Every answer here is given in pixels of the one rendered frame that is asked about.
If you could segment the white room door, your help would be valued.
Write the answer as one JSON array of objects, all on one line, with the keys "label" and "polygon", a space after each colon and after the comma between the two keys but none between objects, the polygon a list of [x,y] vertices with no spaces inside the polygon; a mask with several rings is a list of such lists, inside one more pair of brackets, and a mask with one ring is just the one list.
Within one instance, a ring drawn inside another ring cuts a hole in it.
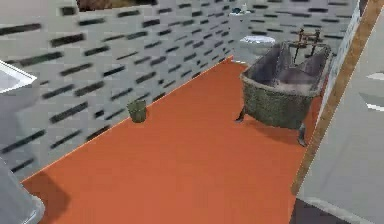
[{"label": "white room door", "polygon": [[384,224],[384,0],[359,0],[291,192],[289,224]]}]

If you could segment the grey-green clawfoot bathtub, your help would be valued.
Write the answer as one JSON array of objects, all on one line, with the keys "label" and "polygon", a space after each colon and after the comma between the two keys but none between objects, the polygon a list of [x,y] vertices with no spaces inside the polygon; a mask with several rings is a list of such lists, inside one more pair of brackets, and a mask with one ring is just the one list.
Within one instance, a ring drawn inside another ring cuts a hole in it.
[{"label": "grey-green clawfoot bathtub", "polygon": [[332,49],[315,43],[314,53],[295,63],[291,50],[300,46],[276,43],[240,74],[243,106],[236,120],[250,116],[267,126],[296,130],[298,143],[305,147],[304,120],[329,74]]}]

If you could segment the pale grey rounded fixture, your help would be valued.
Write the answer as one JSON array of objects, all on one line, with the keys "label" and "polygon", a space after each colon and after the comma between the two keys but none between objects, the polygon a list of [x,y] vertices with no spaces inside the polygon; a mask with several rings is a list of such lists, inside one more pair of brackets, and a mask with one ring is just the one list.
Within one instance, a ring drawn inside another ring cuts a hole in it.
[{"label": "pale grey rounded fixture", "polygon": [[38,224],[42,200],[29,193],[0,157],[0,224]]}]

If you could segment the brown framed picture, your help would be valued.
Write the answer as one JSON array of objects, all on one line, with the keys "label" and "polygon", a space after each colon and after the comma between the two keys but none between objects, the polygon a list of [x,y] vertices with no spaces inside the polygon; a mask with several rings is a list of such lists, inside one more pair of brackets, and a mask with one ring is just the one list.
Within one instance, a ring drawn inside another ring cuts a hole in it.
[{"label": "brown framed picture", "polygon": [[158,0],[76,0],[81,12],[140,5],[157,5]]}]

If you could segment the brown bathtub tap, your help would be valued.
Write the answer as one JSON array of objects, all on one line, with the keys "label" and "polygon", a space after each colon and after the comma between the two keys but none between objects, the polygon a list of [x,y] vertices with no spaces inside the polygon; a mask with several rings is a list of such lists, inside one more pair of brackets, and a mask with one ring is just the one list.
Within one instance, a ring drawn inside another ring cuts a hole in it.
[{"label": "brown bathtub tap", "polygon": [[289,47],[295,49],[293,64],[296,64],[296,59],[299,50],[302,48],[306,48],[308,45],[312,46],[310,56],[314,55],[316,46],[320,40],[320,33],[321,30],[319,28],[317,28],[313,33],[308,33],[303,28],[300,29],[300,31],[298,32],[298,40],[288,44]]}]

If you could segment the white toilet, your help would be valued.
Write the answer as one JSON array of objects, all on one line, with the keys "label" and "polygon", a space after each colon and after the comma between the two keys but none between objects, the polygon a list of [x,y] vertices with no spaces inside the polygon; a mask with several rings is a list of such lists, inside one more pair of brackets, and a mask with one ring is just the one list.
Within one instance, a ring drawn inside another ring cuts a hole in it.
[{"label": "white toilet", "polygon": [[249,17],[249,11],[229,14],[229,34],[233,41],[233,61],[241,64],[252,64],[276,43],[272,37],[249,34]]}]

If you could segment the white sink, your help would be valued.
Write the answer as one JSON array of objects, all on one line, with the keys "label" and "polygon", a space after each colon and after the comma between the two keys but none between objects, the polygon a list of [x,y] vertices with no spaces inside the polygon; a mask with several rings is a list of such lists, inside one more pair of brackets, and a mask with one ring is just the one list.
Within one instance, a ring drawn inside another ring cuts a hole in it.
[{"label": "white sink", "polygon": [[31,107],[39,98],[39,72],[0,60],[0,121]]}]

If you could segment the small green bin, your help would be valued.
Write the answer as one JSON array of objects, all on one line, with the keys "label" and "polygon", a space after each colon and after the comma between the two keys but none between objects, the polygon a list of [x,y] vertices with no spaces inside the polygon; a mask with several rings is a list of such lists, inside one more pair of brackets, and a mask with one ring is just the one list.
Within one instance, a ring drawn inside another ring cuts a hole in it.
[{"label": "small green bin", "polygon": [[142,123],[146,120],[146,101],[135,100],[127,104],[127,109],[131,120],[134,123]]}]

